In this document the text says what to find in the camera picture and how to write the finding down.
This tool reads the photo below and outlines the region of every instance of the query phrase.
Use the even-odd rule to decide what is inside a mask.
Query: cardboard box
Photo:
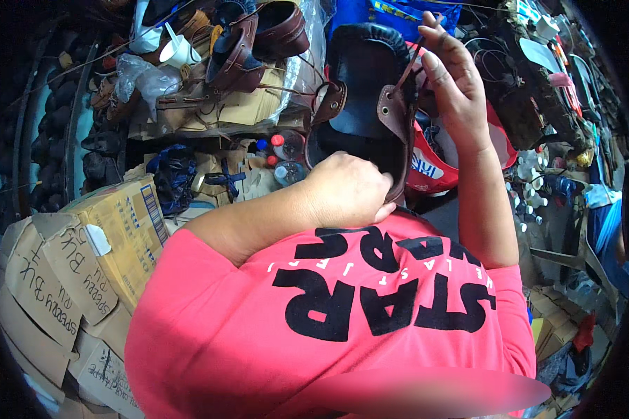
[[[128,386],[123,361],[107,344],[86,332],[79,332],[79,359],[67,370],[83,389],[128,419],[143,419],[131,388]]]
[[[548,297],[539,298],[536,301],[532,301],[534,309],[539,314],[538,317],[546,318],[552,313],[559,311],[559,306],[553,303]]]
[[[132,313],[168,239],[152,176],[98,189],[61,212],[82,221],[102,271]]]
[[[566,344],[566,342],[569,342],[576,337],[577,332],[578,327],[571,321],[568,321],[567,323],[562,324],[559,328],[556,328],[548,337],[543,348],[540,348],[539,352],[536,353],[538,361],[542,361],[557,352],[562,348],[562,346],[564,346],[564,344]]]
[[[84,402],[66,398],[60,404],[56,419],[119,419],[109,407],[87,406]]]
[[[86,321],[97,324],[117,306],[118,297],[96,260],[88,231],[75,214],[35,214],[31,220],[45,239],[44,255],[61,285]]]
[[[95,326],[82,320],[82,330],[93,337],[102,339],[123,360],[123,348],[126,346],[130,323],[131,314],[123,304],[119,303],[103,321]]]
[[[34,381],[46,394],[52,397],[57,403],[61,404],[65,400],[65,393],[60,390],[58,386],[54,385],[47,377],[45,377],[35,366],[28,361],[28,359],[21,353],[21,351],[14,345],[9,336],[2,330],[2,335],[5,337],[9,352],[17,361],[17,364],[23,370],[23,373],[27,374],[30,380]]]
[[[6,286],[0,290],[0,324],[11,343],[14,344],[14,348],[44,377],[60,387],[65,376],[67,362],[73,359],[75,354],[67,351],[35,326]]]
[[[7,265],[0,267],[5,271],[5,285],[17,305],[69,351],[77,336],[82,311],[54,273],[44,252],[47,243],[38,231],[40,227],[35,226],[32,217],[10,225],[0,246],[3,253],[0,264],[7,260]]]

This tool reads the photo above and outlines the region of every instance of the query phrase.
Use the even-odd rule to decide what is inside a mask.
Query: blue cloth
[[[403,39],[415,42],[419,38],[417,26],[421,24],[422,13],[427,10],[442,13],[443,29],[454,35],[461,5],[443,5],[425,0],[346,0],[337,4],[328,38],[345,23],[373,22],[394,28],[401,32]]]

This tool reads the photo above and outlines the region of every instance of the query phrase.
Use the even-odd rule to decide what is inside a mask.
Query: clear plastic bag
[[[127,103],[137,88],[142,99],[150,107],[151,117],[156,120],[156,98],[175,93],[180,88],[182,77],[175,67],[156,68],[142,58],[122,54],[117,58],[118,81],[115,88],[120,101]]]

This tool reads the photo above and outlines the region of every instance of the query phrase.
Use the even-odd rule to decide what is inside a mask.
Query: leather sandal
[[[252,55],[258,20],[256,14],[241,17],[215,42],[205,76],[215,90],[252,93],[259,86],[266,66]]]
[[[259,23],[253,50],[257,58],[279,60],[310,48],[305,19],[298,5],[292,1],[273,1],[259,6],[257,11]]]
[[[328,88],[306,140],[310,169],[342,150],[392,174],[386,203],[401,196],[412,162],[416,58],[415,52],[411,62],[395,29],[375,23],[336,28],[328,48],[330,81],[320,86]]]

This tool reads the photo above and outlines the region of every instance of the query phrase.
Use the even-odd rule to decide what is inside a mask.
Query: brown leather shoe
[[[162,133],[178,130],[193,118],[197,109],[214,103],[214,91],[205,85],[204,75],[205,64],[197,63],[180,91],[156,98],[156,119],[162,125]]]
[[[303,12],[292,1],[273,1],[260,7],[253,54],[264,60],[293,57],[310,48]]]
[[[403,193],[414,143],[416,89],[405,41],[375,23],[340,25],[328,62],[330,82],[312,120],[305,162],[313,168],[337,151],[369,160],[392,174],[385,200],[392,202]]]
[[[252,93],[266,67],[253,57],[259,17],[246,15],[226,29],[215,42],[207,67],[207,84],[221,92]]]

